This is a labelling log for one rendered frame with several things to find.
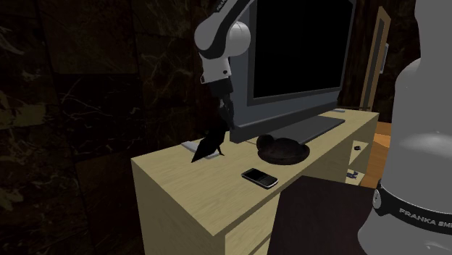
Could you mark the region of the black angular figure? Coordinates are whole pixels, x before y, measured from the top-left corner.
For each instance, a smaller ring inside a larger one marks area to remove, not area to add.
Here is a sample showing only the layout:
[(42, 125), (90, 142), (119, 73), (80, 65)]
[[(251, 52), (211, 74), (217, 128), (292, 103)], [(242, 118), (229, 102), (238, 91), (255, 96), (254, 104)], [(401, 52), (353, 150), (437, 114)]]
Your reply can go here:
[(196, 130), (198, 134), (203, 136), (203, 139), (199, 142), (191, 162), (196, 162), (199, 159), (207, 157), (215, 151), (218, 151), (220, 155), (224, 156), (220, 146), (224, 142), (225, 133), (228, 130), (229, 126), (226, 122), (221, 122), (218, 125), (212, 126), (207, 131)]

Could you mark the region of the white flat tablet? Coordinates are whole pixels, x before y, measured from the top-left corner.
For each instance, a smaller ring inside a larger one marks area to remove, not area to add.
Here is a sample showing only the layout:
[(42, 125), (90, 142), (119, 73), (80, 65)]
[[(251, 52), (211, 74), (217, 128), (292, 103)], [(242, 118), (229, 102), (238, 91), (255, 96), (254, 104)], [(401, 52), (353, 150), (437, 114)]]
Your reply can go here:
[[(181, 146), (183, 146), (184, 148), (186, 148), (187, 150), (196, 153), (197, 149), (198, 149), (198, 143), (197, 142), (193, 142), (193, 141), (186, 141), (181, 143)], [(212, 159), (216, 156), (219, 156), (219, 152), (218, 150), (216, 150), (213, 154), (210, 154), (208, 156), (205, 156), (205, 159)]]

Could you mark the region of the dark brown round bowl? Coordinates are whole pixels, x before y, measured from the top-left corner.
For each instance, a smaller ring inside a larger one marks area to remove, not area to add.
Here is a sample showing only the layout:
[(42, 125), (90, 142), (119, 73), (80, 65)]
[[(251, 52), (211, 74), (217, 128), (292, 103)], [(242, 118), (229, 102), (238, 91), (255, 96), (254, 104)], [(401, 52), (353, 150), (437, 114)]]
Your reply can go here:
[(271, 135), (260, 135), (256, 147), (260, 159), (276, 165), (298, 164), (310, 154), (310, 148), (306, 144), (289, 138), (274, 138)]

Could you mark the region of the grey flat screen television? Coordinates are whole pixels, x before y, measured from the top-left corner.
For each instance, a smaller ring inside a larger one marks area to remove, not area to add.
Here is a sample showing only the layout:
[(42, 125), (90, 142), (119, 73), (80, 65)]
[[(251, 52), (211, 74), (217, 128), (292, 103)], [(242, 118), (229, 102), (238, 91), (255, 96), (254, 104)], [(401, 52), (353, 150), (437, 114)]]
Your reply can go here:
[(326, 117), (343, 86), (356, 0), (255, 0), (241, 22), (248, 50), (230, 58), (235, 128), (230, 140), (260, 135), (299, 143), (343, 124)]

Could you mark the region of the black mobile phone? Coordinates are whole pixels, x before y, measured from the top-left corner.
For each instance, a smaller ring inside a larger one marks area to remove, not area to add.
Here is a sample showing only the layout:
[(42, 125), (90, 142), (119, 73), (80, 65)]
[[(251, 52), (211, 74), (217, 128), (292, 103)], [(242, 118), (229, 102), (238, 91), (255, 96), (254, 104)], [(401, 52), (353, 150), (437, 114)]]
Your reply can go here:
[(241, 174), (241, 176), (265, 189), (270, 189), (278, 184), (278, 179), (276, 177), (268, 175), (267, 173), (255, 168), (246, 170)]

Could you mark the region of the light wooden chest of drawers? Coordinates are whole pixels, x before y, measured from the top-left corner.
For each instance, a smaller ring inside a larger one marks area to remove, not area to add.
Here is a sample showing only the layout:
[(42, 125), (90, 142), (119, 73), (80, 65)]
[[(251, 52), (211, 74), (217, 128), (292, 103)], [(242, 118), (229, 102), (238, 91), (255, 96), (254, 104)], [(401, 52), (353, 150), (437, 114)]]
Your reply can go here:
[[(329, 112), (345, 122), (309, 143), (301, 163), (268, 164), (254, 141), (222, 144), (224, 156), (191, 162), (182, 146), (132, 158), (145, 255), (267, 255), (280, 193), (306, 175), (342, 183), (365, 172), (378, 115)], [(270, 189), (241, 176), (251, 168), (278, 179)]]

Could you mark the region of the wooden framed door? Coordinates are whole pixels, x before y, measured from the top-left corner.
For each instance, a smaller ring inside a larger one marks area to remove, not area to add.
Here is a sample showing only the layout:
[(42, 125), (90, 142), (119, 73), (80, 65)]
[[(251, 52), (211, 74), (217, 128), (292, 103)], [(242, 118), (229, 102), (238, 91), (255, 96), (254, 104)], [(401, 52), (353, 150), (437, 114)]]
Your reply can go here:
[(364, 111), (372, 110), (380, 70), (384, 67), (385, 56), (387, 54), (386, 43), (390, 21), (391, 18), (383, 6), (378, 7), (367, 71), (361, 93), (360, 109)]

